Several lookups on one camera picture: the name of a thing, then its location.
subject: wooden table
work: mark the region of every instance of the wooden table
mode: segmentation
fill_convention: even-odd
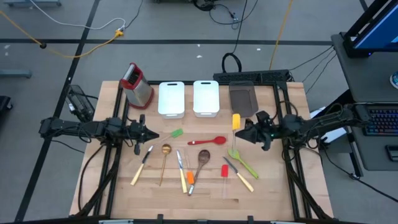
[[[104,120],[112,116],[117,87],[118,82],[103,82],[94,120]],[[273,141],[271,149],[264,152],[260,144],[251,144],[245,140],[236,139],[241,157],[259,174],[259,179],[254,179],[238,161],[231,159],[239,172],[252,184],[254,192],[250,193],[230,169],[226,184],[226,198],[223,199],[224,182],[220,174],[221,166],[225,164],[225,161],[222,156],[227,156],[227,149],[231,147],[232,143],[228,86],[220,86],[220,112],[217,117],[196,118],[192,110],[193,87],[186,85],[185,116],[182,119],[162,119],[159,116],[157,112],[158,86],[153,87],[155,96],[148,109],[130,108],[129,117],[138,119],[139,115],[144,113],[147,127],[159,133],[160,138],[142,145],[139,156],[134,155],[133,148],[123,146],[111,218],[156,219],[157,214],[164,214],[164,219],[247,220],[248,215],[253,215],[255,220],[294,219],[285,163],[281,158],[282,143],[280,140]],[[272,87],[255,86],[255,89],[259,110],[275,114],[276,107]],[[308,105],[302,83],[288,83],[288,91],[290,101],[297,107],[300,116],[308,118]],[[138,170],[149,146],[159,142],[160,139],[178,128],[183,128],[184,134],[164,142],[170,144],[173,151],[167,156],[162,186],[159,187],[164,156],[160,149],[162,144],[158,144],[154,148],[137,184],[131,186],[130,181]],[[187,145],[187,142],[192,140],[212,139],[219,135],[227,137],[228,142],[225,145]],[[83,165],[97,148],[99,148],[99,142],[95,140],[87,145]],[[188,170],[196,172],[199,151],[207,149],[211,153],[211,159],[203,167],[191,197],[182,193],[176,149],[182,153],[184,173]],[[103,149],[88,165],[83,180],[82,204],[88,201],[98,186],[104,152]],[[308,191],[321,208],[332,216],[319,156],[305,150],[301,151],[301,156]],[[78,186],[70,210],[71,214],[78,211],[77,192]],[[300,214],[303,217],[302,198],[298,189],[296,192]],[[108,196],[107,190],[103,196],[100,213],[104,213]]]

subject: keyboard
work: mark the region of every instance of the keyboard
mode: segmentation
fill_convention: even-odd
[[[398,106],[367,106],[372,117],[363,129],[366,136],[398,136]]]
[[[213,79],[218,82],[252,81],[254,84],[292,81],[288,70],[217,73]]]

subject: red spatula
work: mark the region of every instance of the red spatula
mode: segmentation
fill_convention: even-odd
[[[217,136],[214,139],[207,140],[207,141],[190,141],[190,142],[188,142],[188,145],[192,146],[192,145],[209,143],[209,142],[213,142],[215,144],[224,144],[226,142],[226,138],[223,136]]]
[[[226,179],[228,178],[228,165],[224,164],[221,166],[221,176],[224,178],[223,199],[225,199],[226,198]]]

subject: knife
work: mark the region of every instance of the knife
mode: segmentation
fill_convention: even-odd
[[[235,174],[238,175],[238,177],[242,180],[243,184],[250,190],[250,192],[253,192],[254,188],[252,187],[252,185],[238,172],[236,167],[227,158],[225,157],[223,158],[229,164],[229,167],[232,168],[232,170],[234,170]]]
[[[182,158],[180,151],[177,150],[178,164],[180,166],[180,175],[181,175],[181,184],[182,184],[182,192],[187,193],[187,183],[185,183],[184,173],[182,171]]]
[[[149,154],[150,154],[150,152],[151,152],[151,150],[154,148],[154,146],[151,146],[149,149],[148,149],[148,151],[147,151],[147,154],[145,154],[145,156],[144,156],[144,158],[142,159],[142,164],[141,164],[141,166],[138,168],[138,171],[137,171],[137,173],[136,173],[136,175],[134,176],[134,178],[133,178],[133,180],[131,181],[131,185],[135,185],[136,184],[136,182],[137,182],[137,180],[138,180],[138,177],[139,177],[139,175],[141,174],[141,171],[142,171],[142,168],[144,168],[144,164],[145,164],[145,161],[147,160],[147,158],[148,158],[148,156],[149,156]]]

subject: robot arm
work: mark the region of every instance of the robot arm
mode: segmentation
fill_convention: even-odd
[[[341,111],[305,120],[300,116],[288,114],[281,124],[274,124],[269,114],[260,111],[256,114],[258,123],[246,119],[244,129],[235,136],[251,143],[263,142],[261,148],[267,151],[274,139],[289,138],[293,146],[301,146],[309,139],[345,126],[363,127],[371,117],[363,105],[346,105]]]
[[[42,138],[60,135],[78,136],[80,138],[96,138],[101,142],[116,143],[120,139],[136,140],[134,153],[139,155],[139,143],[158,138],[159,135],[149,130],[145,125],[145,115],[140,115],[139,122],[132,120],[131,124],[122,127],[120,118],[107,118],[104,121],[90,121],[79,123],[64,121],[59,118],[42,120],[39,133]]]

